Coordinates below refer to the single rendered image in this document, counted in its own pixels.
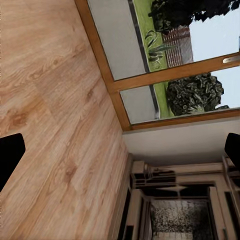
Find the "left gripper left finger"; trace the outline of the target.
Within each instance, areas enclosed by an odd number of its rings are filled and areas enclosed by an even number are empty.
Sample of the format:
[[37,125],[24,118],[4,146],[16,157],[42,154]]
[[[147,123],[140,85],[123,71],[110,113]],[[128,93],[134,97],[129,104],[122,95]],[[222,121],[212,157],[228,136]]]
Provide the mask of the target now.
[[0,192],[26,151],[21,133],[0,138]]

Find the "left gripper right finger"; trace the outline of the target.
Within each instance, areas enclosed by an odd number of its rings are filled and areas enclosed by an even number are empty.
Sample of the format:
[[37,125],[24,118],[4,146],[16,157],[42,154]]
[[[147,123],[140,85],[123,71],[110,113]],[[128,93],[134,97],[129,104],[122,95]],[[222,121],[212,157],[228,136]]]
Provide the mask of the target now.
[[240,134],[229,133],[224,150],[240,172]]

